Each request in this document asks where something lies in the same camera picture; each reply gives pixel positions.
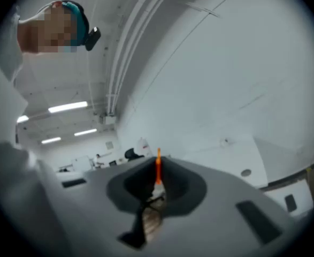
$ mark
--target ceiling light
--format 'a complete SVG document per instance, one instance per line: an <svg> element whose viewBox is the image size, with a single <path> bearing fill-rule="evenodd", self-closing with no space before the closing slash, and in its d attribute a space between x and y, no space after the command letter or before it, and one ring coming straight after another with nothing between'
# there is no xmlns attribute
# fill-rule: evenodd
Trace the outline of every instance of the ceiling light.
<svg viewBox="0 0 314 257"><path fill-rule="evenodd" d="M28 119L29 118L26 115L22 115L18 118L17 123L22 123L22 122L28 121Z"/></svg>
<svg viewBox="0 0 314 257"><path fill-rule="evenodd" d="M75 136L81 136L81 135L88 134L88 133L93 133L93 132L96 132L96 131L97 131L97 129L93 129L93 130L89 130L89 131L82 131L82 132L75 133Z"/></svg>
<svg viewBox="0 0 314 257"><path fill-rule="evenodd" d="M45 145L46 143L53 143L53 142L57 142L57 141L60 141L60 140L61 140L60 137L56 137L56 138L52 138L52 139L41 141L41 143Z"/></svg>
<svg viewBox="0 0 314 257"><path fill-rule="evenodd" d="M66 105L59 105L57 107L49 108L49 112L54 114L56 112L64 111L64 110L70 110L70 109L78 109L78 108L85 108L88 106L87 102L78 102L78 103L72 103L72 104L66 104Z"/></svg>

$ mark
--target orange object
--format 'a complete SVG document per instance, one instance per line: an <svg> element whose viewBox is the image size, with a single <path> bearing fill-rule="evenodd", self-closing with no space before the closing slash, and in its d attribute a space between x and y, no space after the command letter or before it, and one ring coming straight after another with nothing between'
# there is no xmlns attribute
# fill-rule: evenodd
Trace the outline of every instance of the orange object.
<svg viewBox="0 0 314 257"><path fill-rule="evenodd" d="M160 155L160 148L158 148L158 156L156 159L156 184L162 183L162 157Z"/></svg>

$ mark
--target blue cap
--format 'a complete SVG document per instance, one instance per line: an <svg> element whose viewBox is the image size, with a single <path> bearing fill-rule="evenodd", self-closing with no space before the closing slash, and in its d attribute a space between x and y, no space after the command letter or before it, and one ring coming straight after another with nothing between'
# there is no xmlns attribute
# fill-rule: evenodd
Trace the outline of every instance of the blue cap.
<svg viewBox="0 0 314 257"><path fill-rule="evenodd" d="M83 21L82 13L80 9L71 2L63 2L63 6L70 9L73 14L76 16L77 21L77 39L71 39L70 46L77 47L84 44L84 38L86 36L86 26Z"/></svg>

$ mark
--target oval hole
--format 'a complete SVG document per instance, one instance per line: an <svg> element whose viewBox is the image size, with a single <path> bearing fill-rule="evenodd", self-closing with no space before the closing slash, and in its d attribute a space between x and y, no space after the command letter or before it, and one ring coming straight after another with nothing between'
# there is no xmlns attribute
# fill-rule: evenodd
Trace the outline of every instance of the oval hole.
<svg viewBox="0 0 314 257"><path fill-rule="evenodd" d="M241 176L242 177L247 177L247 176L250 176L252 173L252 171L250 169L245 169L241 172Z"/></svg>

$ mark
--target ceiling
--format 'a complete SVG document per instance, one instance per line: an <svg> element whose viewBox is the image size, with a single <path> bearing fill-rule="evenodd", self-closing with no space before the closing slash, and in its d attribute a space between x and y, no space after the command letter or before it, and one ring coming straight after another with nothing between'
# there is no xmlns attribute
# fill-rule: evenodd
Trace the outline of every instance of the ceiling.
<svg viewBox="0 0 314 257"><path fill-rule="evenodd" d="M43 5L55 0L18 0L21 19L33 16ZM31 140L72 138L75 132L97 128L106 111L106 94L112 57L122 28L137 0L74 0L80 3L90 27L98 26L102 37L91 52L79 48L73 53L24 55L24 66L16 88L27 100L29 121L18 125L19 132ZM87 101L85 109L50 114L49 107Z"/></svg>

